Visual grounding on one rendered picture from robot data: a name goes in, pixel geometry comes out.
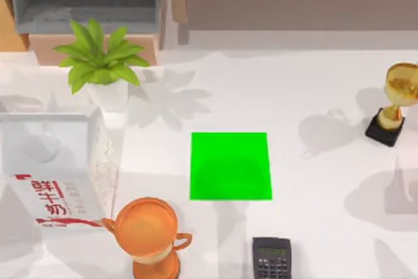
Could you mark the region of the flat green square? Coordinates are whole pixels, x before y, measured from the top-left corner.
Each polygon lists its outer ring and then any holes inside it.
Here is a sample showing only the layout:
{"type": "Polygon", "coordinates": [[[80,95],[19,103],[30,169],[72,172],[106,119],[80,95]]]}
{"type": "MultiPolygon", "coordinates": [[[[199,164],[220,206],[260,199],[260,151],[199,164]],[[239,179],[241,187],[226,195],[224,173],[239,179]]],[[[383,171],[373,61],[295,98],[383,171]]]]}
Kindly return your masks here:
{"type": "Polygon", "coordinates": [[[267,134],[192,133],[189,198],[192,201],[271,201],[267,134]]]}

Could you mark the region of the orange trophy cup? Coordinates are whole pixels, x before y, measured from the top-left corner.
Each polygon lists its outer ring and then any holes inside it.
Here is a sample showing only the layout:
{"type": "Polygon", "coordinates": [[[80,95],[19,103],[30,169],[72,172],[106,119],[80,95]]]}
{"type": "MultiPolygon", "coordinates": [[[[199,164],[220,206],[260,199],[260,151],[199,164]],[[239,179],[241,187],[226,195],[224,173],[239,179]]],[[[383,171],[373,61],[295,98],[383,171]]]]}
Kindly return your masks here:
{"type": "Polygon", "coordinates": [[[191,233],[178,232],[178,218],[165,201],[144,197],[131,201],[115,220],[103,218],[120,248],[133,260],[134,279],[178,279],[178,250],[187,248],[191,233]]]}

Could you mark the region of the green plant in white pot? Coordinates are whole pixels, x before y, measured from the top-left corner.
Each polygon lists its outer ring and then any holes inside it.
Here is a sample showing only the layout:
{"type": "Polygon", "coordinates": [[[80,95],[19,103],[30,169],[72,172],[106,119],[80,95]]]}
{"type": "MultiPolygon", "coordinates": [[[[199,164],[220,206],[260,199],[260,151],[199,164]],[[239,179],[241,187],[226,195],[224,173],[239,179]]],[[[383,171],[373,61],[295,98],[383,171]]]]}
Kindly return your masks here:
{"type": "Polygon", "coordinates": [[[85,27],[70,20],[75,41],[54,47],[66,55],[59,66],[68,68],[67,82],[74,95],[83,88],[91,100],[105,112],[123,110],[129,100],[129,86],[139,86],[140,80],[132,67],[149,67],[150,63],[138,53],[143,46],[133,44],[121,26],[111,32],[107,49],[101,24],[90,18],[85,27]]]}

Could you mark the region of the black calculator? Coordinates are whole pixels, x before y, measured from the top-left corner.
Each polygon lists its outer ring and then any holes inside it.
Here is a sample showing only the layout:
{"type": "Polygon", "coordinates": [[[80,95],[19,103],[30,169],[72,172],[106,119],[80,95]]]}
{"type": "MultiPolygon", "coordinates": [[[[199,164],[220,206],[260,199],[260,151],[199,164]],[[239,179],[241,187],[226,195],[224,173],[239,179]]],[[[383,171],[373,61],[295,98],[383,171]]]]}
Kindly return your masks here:
{"type": "Polygon", "coordinates": [[[253,278],[292,279],[291,241],[288,238],[253,237],[253,278]]]}

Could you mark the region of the white and red milk carton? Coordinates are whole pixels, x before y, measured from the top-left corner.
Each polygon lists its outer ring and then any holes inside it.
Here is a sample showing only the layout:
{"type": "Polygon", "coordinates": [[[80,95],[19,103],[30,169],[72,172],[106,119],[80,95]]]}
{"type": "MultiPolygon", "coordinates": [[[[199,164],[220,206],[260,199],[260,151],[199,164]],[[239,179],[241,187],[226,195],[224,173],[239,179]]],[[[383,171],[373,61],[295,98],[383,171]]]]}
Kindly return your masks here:
{"type": "Polygon", "coordinates": [[[102,227],[118,164],[97,107],[0,114],[0,167],[43,227],[102,227]]]}

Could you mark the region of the gold trophy on black base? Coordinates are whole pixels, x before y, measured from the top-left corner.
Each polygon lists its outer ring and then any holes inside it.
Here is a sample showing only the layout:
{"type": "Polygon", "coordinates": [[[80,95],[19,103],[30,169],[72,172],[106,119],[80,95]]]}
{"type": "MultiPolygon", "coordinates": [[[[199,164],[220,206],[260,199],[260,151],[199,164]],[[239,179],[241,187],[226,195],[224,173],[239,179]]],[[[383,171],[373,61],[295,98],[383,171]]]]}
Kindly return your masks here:
{"type": "Polygon", "coordinates": [[[378,110],[365,135],[380,144],[393,147],[405,121],[401,108],[418,104],[418,63],[402,62],[389,67],[384,92],[391,104],[378,110]]]}

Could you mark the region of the wooden cupboard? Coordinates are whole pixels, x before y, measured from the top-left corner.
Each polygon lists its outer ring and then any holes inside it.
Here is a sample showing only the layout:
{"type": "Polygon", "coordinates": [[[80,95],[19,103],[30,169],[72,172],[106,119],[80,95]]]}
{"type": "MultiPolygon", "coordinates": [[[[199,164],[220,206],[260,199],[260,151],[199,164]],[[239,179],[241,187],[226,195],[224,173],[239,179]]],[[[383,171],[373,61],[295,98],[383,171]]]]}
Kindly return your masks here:
{"type": "Polygon", "coordinates": [[[15,28],[12,0],[0,0],[0,52],[26,52],[28,34],[19,34],[15,28]]]}

